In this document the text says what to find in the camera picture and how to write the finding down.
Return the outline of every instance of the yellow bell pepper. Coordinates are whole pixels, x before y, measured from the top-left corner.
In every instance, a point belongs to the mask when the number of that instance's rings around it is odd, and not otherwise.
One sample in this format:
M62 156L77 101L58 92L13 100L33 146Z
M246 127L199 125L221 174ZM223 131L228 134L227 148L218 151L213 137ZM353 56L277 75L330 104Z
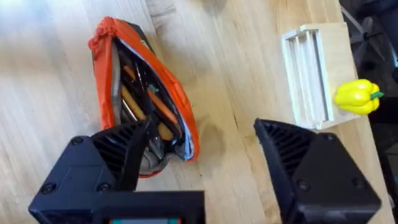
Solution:
M342 84L337 89L334 102L342 110L369 114L379 108L379 98L383 95L379 86L362 79Z

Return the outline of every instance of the display screen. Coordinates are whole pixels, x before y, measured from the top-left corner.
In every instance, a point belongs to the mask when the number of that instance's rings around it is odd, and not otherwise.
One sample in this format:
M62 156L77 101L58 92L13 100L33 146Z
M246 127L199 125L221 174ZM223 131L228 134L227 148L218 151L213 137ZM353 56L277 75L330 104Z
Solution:
M179 219L140 219L140 220L130 220L130 219L121 219L121 220L112 220L110 224L181 224L181 220Z

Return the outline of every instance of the wooden table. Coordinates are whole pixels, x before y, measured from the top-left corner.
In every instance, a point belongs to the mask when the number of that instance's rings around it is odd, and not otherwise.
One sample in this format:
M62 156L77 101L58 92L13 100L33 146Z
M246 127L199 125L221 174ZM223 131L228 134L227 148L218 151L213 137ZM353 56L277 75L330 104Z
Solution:
M342 21L337 0L1 1L0 223L32 223L27 206L66 143L100 130L87 41L105 15L142 27L200 132L198 162L172 161L139 190L204 189L208 223L280 222L253 122L293 122L279 36ZM373 223L393 223L367 117L328 131L382 198Z

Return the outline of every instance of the orange pencil case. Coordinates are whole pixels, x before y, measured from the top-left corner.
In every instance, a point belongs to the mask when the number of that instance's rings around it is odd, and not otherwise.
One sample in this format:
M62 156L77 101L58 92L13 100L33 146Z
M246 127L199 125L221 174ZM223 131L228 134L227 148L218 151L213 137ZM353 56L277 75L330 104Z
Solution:
M174 155L195 160L199 139L188 98L139 26L105 17L88 46L102 128L147 119L153 123L140 177L159 173Z

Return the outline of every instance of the pepper stem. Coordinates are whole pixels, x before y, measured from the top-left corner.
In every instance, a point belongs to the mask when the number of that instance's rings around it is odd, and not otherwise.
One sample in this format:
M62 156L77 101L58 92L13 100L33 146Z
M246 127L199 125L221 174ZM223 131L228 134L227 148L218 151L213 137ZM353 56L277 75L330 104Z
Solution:
M380 98L380 97L382 97L382 96L384 96L384 93L382 93L382 92L375 92L375 93L372 93L372 94L371 94L371 100L374 100L374 99L376 99L376 98Z

